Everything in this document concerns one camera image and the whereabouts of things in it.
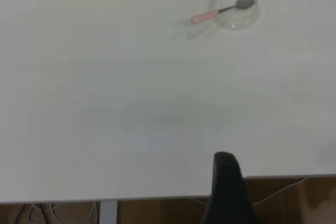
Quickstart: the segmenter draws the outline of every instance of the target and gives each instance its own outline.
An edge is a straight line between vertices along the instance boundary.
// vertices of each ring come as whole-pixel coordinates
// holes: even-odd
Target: brown floor
[[[256,202],[296,181],[298,179],[248,180],[246,187],[252,202]],[[0,205],[0,223],[13,224],[21,206]],[[91,206],[92,203],[68,203],[55,212],[66,224],[78,224],[85,220]],[[198,224],[205,206],[189,199],[165,199],[120,201],[118,208],[118,224]],[[20,224],[28,223],[27,210]],[[260,224],[336,224],[336,178],[309,179],[257,205],[255,211]],[[32,219],[43,221],[37,210]]]

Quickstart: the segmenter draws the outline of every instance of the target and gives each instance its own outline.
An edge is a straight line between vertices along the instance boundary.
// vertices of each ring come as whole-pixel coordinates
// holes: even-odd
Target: clear glass bowl
[[[236,5],[237,0],[214,0],[214,10]],[[215,21],[230,30],[243,30],[250,27],[259,16],[258,1],[247,9],[231,9],[219,14]]]

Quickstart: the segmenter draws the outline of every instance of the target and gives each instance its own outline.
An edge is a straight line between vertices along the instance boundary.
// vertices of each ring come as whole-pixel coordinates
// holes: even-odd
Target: electrical wire
[[[48,220],[48,216],[47,216],[46,212],[44,211],[44,208],[43,208],[42,204],[39,203],[38,206],[41,209],[41,212],[42,212],[42,215],[43,215],[43,218],[44,218],[44,221],[46,222],[46,224],[50,224],[50,222]]]
[[[198,199],[189,198],[189,200],[194,201],[194,202],[199,203],[199,204],[202,204],[202,205],[206,205],[206,206],[208,205],[207,202],[203,202],[203,201],[200,201]]]
[[[32,204],[32,207],[35,208],[36,210],[41,210],[37,205],[38,205],[38,204]],[[60,203],[57,203],[56,205],[53,206],[53,209],[58,208],[60,205],[62,205],[61,202],[60,202]],[[50,211],[50,210],[51,210],[51,208],[44,209],[45,212],[48,212],[48,211]]]
[[[26,204],[23,204],[23,206],[21,207],[19,213],[17,214],[17,216],[15,218],[14,224],[19,224],[20,219],[21,219],[21,215],[23,214],[23,211],[25,210],[25,208],[26,208]]]
[[[265,202],[266,200],[268,200],[269,198],[273,197],[274,195],[276,195],[276,194],[278,194],[278,193],[280,193],[280,192],[282,192],[282,191],[284,191],[284,190],[286,190],[286,189],[288,189],[288,188],[290,188],[290,187],[292,187],[292,186],[296,186],[296,185],[298,185],[298,184],[301,184],[302,182],[306,181],[307,179],[308,179],[308,178],[303,178],[303,179],[301,179],[301,180],[299,180],[299,181],[297,181],[297,182],[294,182],[294,183],[292,183],[292,184],[289,184],[289,185],[287,185],[287,186],[285,186],[285,187],[283,187],[283,188],[281,188],[281,189],[275,191],[274,193],[268,195],[268,196],[265,197],[264,199],[261,199],[261,200],[259,200],[259,201],[257,201],[257,202],[254,202],[254,203],[253,203],[253,206],[256,206],[256,205],[258,205],[258,204],[261,204],[261,203]],[[192,200],[192,201],[194,201],[194,202],[197,202],[197,203],[199,203],[199,204],[202,204],[202,205],[206,205],[206,206],[208,205],[206,202],[203,202],[203,201],[200,201],[200,200],[197,200],[197,199],[193,199],[193,198],[189,198],[189,199]]]
[[[52,207],[52,209],[54,210],[54,209],[58,208],[60,205],[62,205],[61,202],[60,202],[60,203],[57,203],[56,205],[54,205],[54,206]],[[34,211],[34,209],[41,211],[41,209],[38,207],[37,204],[30,204],[30,209],[29,209],[28,214],[27,214],[27,221],[29,222],[29,224],[43,224],[43,223],[41,223],[41,222],[36,222],[36,221],[33,221],[33,220],[31,219],[31,218],[32,218],[32,217],[31,217],[31,216],[32,216],[32,212]],[[48,211],[50,211],[50,210],[51,210],[51,208],[45,209],[45,212],[48,212]]]
[[[54,212],[54,210],[59,207],[62,203],[57,203],[56,205],[53,206],[53,203],[50,203],[49,204],[49,208],[48,209],[44,209],[45,212],[47,211],[50,211],[52,217],[56,220],[56,222],[58,222],[58,224],[66,224],[64,222],[62,222],[59,217],[56,215],[56,213]],[[40,207],[39,207],[39,204],[31,204],[31,207],[30,207],[30,210],[28,211],[28,214],[27,214],[27,221],[29,222],[29,224],[44,224],[44,223],[41,223],[41,222],[35,222],[33,221],[31,218],[32,216],[32,212],[34,211],[34,209],[37,209],[37,210],[40,210]],[[94,202],[93,205],[92,205],[92,208],[91,208],[91,211],[90,211],[90,214],[89,216],[85,219],[85,221],[81,224],[86,224],[89,219],[91,218],[92,214],[93,214],[93,211],[95,211],[95,223],[94,224],[98,224],[98,207],[97,207],[97,202]]]
[[[258,204],[261,204],[261,203],[265,202],[266,200],[268,200],[269,198],[273,197],[274,195],[276,195],[276,194],[278,194],[278,193],[280,193],[280,192],[282,192],[282,191],[284,191],[284,190],[286,190],[286,189],[288,189],[288,188],[290,188],[290,187],[292,187],[292,186],[296,186],[296,185],[298,185],[298,184],[301,184],[302,182],[306,181],[307,179],[308,179],[308,178],[303,178],[303,179],[301,179],[301,180],[299,180],[299,181],[297,181],[297,182],[294,182],[294,183],[292,183],[292,184],[289,184],[289,185],[283,187],[282,189],[277,190],[277,191],[275,191],[274,193],[268,195],[266,198],[261,199],[261,200],[259,200],[259,201],[257,201],[257,202],[254,202],[254,203],[253,203],[253,206],[256,206],[256,205],[258,205]]]
[[[52,203],[49,204],[49,208],[51,209],[50,210],[50,213],[51,215],[53,216],[53,218],[57,221],[58,224],[66,224],[64,222],[62,222],[55,214],[53,208],[52,208]],[[98,223],[98,210],[97,210],[97,202],[94,202],[92,204],[92,208],[91,208],[91,211],[89,213],[89,216],[85,219],[85,221],[83,221],[81,224],[86,224],[88,222],[88,220],[91,218],[92,214],[93,214],[93,211],[95,210],[95,224]]]

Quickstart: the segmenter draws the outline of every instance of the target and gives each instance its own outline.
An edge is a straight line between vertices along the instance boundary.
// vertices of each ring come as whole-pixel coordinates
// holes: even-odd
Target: white table
[[[334,0],[190,25],[210,3],[0,0],[0,201],[205,196],[218,151],[336,173]]]

